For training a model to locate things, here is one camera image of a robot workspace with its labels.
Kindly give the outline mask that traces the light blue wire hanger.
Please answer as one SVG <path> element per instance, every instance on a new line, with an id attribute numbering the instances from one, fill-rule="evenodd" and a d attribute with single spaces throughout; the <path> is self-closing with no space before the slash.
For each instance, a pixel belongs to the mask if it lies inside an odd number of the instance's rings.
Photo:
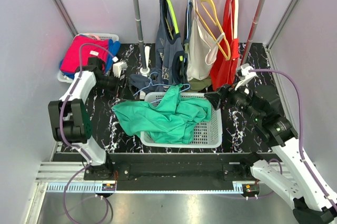
<path id="1" fill-rule="evenodd" d="M 131 88 L 136 88 L 137 91 L 133 93 L 133 97 L 141 95 L 141 93 L 160 93 L 163 92 L 164 96 L 161 99 L 152 101 L 166 104 L 178 104 L 181 101 L 181 92 L 187 91 L 191 88 L 191 85 L 186 84 L 164 84 L 160 78 L 158 72 L 150 73 L 149 77 L 145 77 L 141 74 L 132 74 L 130 76 L 129 85 Z"/>

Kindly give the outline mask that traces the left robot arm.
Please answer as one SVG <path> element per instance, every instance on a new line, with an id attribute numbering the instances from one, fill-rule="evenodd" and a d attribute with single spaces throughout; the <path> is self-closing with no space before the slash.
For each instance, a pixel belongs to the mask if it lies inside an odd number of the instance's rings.
<path id="1" fill-rule="evenodd" d="M 70 87 L 58 100 L 48 104 L 48 113 L 55 141 L 76 150 L 95 168 L 103 180 L 110 179 L 114 167 L 109 164 L 107 152 L 92 135 L 92 124 L 86 111 L 86 100 L 94 87 L 111 90 L 116 95 L 121 79 L 103 74 L 97 67 L 79 70 Z"/>

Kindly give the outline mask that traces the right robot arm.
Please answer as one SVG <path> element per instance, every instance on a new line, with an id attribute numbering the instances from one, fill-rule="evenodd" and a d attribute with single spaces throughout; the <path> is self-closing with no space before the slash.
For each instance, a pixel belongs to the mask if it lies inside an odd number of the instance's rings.
<path id="1" fill-rule="evenodd" d="M 258 153 L 240 160 L 237 171 L 245 180 L 266 184 L 292 209 L 298 223 L 336 223 L 336 192 L 324 181 L 300 146 L 299 135 L 289 120 L 279 113 L 280 98 L 272 86 L 224 86 L 206 93 L 215 109 L 230 105 L 255 123 L 262 141 L 282 160 L 292 180 L 275 171 Z"/>

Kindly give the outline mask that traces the olive green tank top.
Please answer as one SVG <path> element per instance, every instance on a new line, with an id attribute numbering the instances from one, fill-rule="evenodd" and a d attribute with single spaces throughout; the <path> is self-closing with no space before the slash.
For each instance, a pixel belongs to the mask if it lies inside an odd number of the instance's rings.
<path id="1" fill-rule="evenodd" d="M 190 84 L 190 91 L 201 91 L 211 86 L 210 70 L 213 66 L 213 59 L 209 59 L 211 53 L 208 45 L 192 44 L 187 46 L 187 82 Z"/>

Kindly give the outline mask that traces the red tank top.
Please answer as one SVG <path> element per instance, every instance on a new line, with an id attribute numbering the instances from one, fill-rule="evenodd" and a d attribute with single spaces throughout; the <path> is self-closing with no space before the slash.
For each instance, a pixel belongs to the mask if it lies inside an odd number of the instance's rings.
<path id="1" fill-rule="evenodd" d="M 238 17 L 239 0 L 226 0 L 222 23 L 225 39 L 220 42 L 221 48 L 217 52 L 216 60 L 210 71 L 214 91 L 225 84 L 234 83 L 240 58 Z"/>

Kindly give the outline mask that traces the navy blue tank top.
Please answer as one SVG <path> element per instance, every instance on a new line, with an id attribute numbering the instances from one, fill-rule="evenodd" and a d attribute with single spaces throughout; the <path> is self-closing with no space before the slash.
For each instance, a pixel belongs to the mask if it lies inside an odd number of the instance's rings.
<path id="1" fill-rule="evenodd" d="M 187 56 L 184 51 L 184 63 L 178 63 L 175 61 L 175 53 L 169 51 L 169 43 L 165 40 L 164 26 L 161 21 L 161 0 L 159 5 L 160 21 L 155 42 L 155 66 L 150 70 L 150 73 L 158 72 L 159 78 L 164 84 L 186 84 Z"/>

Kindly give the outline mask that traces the white tank top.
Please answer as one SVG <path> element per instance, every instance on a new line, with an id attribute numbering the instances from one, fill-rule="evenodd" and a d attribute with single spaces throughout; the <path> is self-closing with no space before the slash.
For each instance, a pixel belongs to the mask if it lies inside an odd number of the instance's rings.
<path id="1" fill-rule="evenodd" d="M 201 18 L 197 14 L 196 0 L 193 3 L 192 28 L 189 32 L 189 53 L 187 66 L 187 80 L 203 80 L 210 74 L 216 60 L 218 46 L 213 37 L 203 27 Z"/>

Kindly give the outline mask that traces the lime green hanger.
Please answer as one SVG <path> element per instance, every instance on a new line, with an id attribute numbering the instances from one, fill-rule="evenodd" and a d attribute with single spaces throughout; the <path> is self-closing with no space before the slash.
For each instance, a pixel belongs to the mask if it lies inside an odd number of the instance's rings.
<path id="1" fill-rule="evenodd" d="M 168 42 L 169 51 L 175 53 L 175 61 L 184 63 L 181 34 L 171 0 L 161 0 L 161 21 L 164 26 L 164 35 L 166 42 Z"/>

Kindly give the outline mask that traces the white hanger under red top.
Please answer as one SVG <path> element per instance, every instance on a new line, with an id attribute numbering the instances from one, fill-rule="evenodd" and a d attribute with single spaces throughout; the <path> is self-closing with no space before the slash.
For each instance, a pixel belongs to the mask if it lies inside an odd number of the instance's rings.
<path id="1" fill-rule="evenodd" d="M 239 0 L 230 0 L 232 39 L 238 38 Z"/>

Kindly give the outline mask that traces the white plastic mesh basket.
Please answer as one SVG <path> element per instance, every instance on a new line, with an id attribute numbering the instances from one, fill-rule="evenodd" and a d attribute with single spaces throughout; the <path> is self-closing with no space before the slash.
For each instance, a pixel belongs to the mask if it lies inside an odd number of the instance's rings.
<path id="1" fill-rule="evenodd" d="M 153 92 L 145 96 L 145 101 L 157 106 L 164 97 L 165 92 Z M 204 93 L 181 93 L 181 98 L 195 97 L 206 99 Z M 222 117 L 220 109 L 215 110 L 212 106 L 212 115 L 209 122 L 198 123 L 194 127 L 194 138 L 189 144 L 159 144 L 155 143 L 150 135 L 141 132 L 142 144 L 150 147 L 162 148 L 217 148 L 222 143 Z"/>

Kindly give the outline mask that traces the folded clothes stack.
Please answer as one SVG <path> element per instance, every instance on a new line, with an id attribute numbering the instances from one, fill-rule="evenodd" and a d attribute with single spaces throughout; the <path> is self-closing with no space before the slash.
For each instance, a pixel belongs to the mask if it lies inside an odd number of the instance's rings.
<path id="1" fill-rule="evenodd" d="M 80 66 L 79 52 L 80 46 L 91 43 L 82 48 L 82 66 L 88 65 L 90 57 L 98 57 L 104 62 L 103 73 L 111 70 L 113 63 L 118 61 L 117 53 L 121 47 L 119 41 L 112 39 L 93 39 L 85 35 L 76 36 L 64 58 L 60 62 L 60 71 L 68 78 L 74 79 L 76 69 Z"/>

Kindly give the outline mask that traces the small white basket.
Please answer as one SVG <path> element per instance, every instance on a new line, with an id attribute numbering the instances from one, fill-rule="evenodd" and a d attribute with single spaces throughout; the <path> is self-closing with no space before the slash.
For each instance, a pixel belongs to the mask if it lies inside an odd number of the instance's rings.
<path id="1" fill-rule="evenodd" d="M 108 74 L 112 65 L 119 61 L 117 53 L 121 43 L 119 37 L 109 33 L 81 33 L 77 34 L 65 56 L 60 61 L 57 79 L 63 83 L 71 83 L 74 79 L 75 70 L 79 66 L 79 49 L 82 44 L 90 43 L 82 49 L 82 63 L 88 64 L 91 56 L 102 59 L 105 63 L 104 73 Z"/>

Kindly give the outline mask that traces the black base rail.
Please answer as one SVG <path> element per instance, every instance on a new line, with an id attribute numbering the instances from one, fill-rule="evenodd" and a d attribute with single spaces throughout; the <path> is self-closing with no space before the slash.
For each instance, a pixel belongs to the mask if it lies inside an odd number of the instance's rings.
<path id="1" fill-rule="evenodd" d="M 76 181 L 117 181 L 118 192 L 131 193 L 221 193 L 242 191 L 242 184 L 255 182 L 249 160 L 253 153 L 225 154 L 110 154 L 110 171 L 81 172 Z"/>

